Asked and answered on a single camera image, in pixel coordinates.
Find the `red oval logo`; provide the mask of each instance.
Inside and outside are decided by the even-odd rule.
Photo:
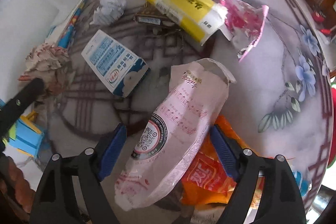
[[[111,72],[110,74],[110,84],[113,84],[117,79],[118,79],[119,71],[115,69],[114,71]]]

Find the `paper bag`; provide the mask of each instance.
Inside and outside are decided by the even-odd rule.
[[[223,107],[230,82],[233,75],[209,58],[171,68],[170,92],[115,183],[123,210],[150,206],[174,188]]]

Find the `table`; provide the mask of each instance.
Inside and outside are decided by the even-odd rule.
[[[283,154],[288,159],[295,158],[300,167],[308,168],[312,189],[304,198],[306,209],[315,198],[328,162],[333,113],[329,76],[322,75],[324,57],[312,38],[316,34],[308,20],[310,15],[295,0],[243,1],[254,7],[268,5],[270,10],[258,46],[238,63],[236,50],[222,34],[215,34],[200,50],[192,47],[178,31],[154,35],[151,29],[133,20],[144,0],[127,0],[123,17],[112,26],[100,28],[144,58],[152,69],[127,99],[112,95],[81,57],[81,51],[99,29],[89,25],[99,0],[89,0],[80,16],[75,42],[69,51],[77,74],[70,90],[58,98],[49,132],[57,151],[71,156],[94,147],[100,136],[113,130],[120,121],[127,125],[130,137],[112,175],[102,184],[120,223],[135,219],[139,223],[152,223],[148,214],[153,213],[160,217],[161,223],[172,223],[179,215],[155,206],[123,212],[114,203],[114,182],[152,111],[168,94],[170,66],[203,57],[223,63],[237,80],[230,86],[229,98],[221,111],[232,128],[260,155]],[[308,45],[302,35],[303,32],[310,35],[309,29],[312,34]],[[303,89],[305,98],[299,101]],[[282,129],[281,116],[287,109],[292,118],[286,120]],[[276,115],[279,122],[275,120],[275,125],[271,123],[265,128],[262,120],[268,113]]]

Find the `white box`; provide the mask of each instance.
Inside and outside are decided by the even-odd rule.
[[[98,30],[82,56],[114,95],[127,97],[149,71],[146,62],[102,30]]]

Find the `circular black label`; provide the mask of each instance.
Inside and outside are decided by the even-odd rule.
[[[131,156],[135,160],[146,160],[157,154],[166,141],[166,124],[160,116],[153,113]]]

